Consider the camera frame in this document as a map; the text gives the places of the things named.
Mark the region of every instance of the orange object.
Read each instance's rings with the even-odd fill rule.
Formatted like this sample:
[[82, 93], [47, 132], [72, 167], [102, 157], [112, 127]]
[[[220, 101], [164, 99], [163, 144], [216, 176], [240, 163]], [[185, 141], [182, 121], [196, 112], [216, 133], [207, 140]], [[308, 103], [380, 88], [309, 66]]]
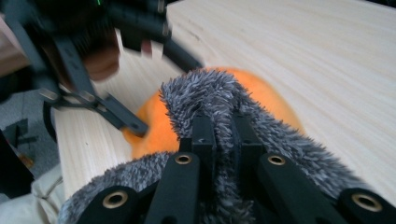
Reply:
[[[243, 85], [250, 97], [258, 101], [261, 106], [272, 113], [276, 119], [281, 119], [291, 127], [304, 133], [300, 121], [286, 101], [274, 88], [261, 78], [236, 68], [216, 68], [233, 74], [238, 82]], [[132, 158], [139, 159], [144, 155], [155, 152], [178, 151], [177, 135], [173, 132], [170, 119], [166, 116], [167, 109], [161, 101], [160, 92], [157, 91], [138, 110], [136, 115], [148, 125], [148, 132], [143, 138], [137, 137], [124, 129], [122, 133], [132, 146]]]

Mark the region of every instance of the gray fuzzy fabric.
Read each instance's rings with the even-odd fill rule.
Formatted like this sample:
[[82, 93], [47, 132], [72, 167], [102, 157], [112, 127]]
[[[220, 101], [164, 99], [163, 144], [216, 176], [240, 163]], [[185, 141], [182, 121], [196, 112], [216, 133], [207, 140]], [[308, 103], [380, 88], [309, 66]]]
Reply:
[[[250, 124], [269, 152], [279, 153], [297, 164], [322, 192], [336, 198], [343, 189], [367, 186], [320, 144], [301, 136], [289, 125], [251, 100], [231, 74], [197, 70], [162, 86], [163, 101], [179, 138], [191, 137], [191, 124], [199, 110], [214, 124], [218, 145], [215, 194], [201, 206], [202, 223], [253, 223], [251, 202], [239, 195], [233, 170], [232, 113], [250, 118]], [[121, 164], [98, 176], [76, 192], [62, 207], [59, 223], [76, 223], [94, 196], [110, 186], [121, 185], [140, 191], [161, 178], [170, 154], [154, 154]]]

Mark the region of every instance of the wood grain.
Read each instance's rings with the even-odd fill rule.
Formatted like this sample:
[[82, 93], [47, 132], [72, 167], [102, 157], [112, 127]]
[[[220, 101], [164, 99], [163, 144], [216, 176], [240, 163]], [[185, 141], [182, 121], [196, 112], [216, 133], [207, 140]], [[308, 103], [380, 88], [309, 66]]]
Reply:
[[[249, 70], [290, 103], [307, 135], [396, 204], [396, 10], [356, 0], [186, 0], [168, 8], [173, 36], [207, 66]], [[132, 111], [181, 72], [123, 51], [97, 85]], [[121, 133], [89, 111], [56, 113], [66, 195], [128, 161]]]

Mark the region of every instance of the light wood surface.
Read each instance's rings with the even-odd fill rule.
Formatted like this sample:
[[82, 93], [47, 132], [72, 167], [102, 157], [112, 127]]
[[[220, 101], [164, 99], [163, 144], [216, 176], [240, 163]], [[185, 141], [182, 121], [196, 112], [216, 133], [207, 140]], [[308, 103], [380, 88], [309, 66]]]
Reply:
[[[357, 0], [185, 0], [168, 7], [173, 36], [207, 66], [249, 70], [290, 103], [305, 131], [396, 204], [396, 10]], [[181, 72], [121, 52], [97, 85], [135, 112]], [[131, 149], [90, 111], [56, 112], [66, 196], [130, 159]]]
[[29, 64], [16, 37], [3, 21], [3, 16], [0, 13], [0, 77]]

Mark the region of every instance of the screw hole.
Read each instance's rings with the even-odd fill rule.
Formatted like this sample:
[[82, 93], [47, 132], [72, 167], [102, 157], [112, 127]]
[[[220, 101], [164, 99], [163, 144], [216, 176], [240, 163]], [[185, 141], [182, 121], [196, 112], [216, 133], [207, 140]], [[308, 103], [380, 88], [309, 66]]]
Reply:
[[128, 194], [123, 190], [117, 190], [103, 199], [103, 206], [108, 209], [118, 208], [125, 204], [127, 200]]
[[189, 164], [191, 162], [192, 158], [188, 155], [181, 155], [176, 157], [176, 162], [178, 164], [184, 165], [184, 164]]
[[359, 207], [369, 210], [371, 212], [379, 212], [382, 210], [382, 205], [375, 198], [361, 193], [352, 195], [352, 201]]
[[279, 156], [270, 156], [268, 157], [268, 161], [273, 165], [284, 165], [286, 163], [286, 161]]

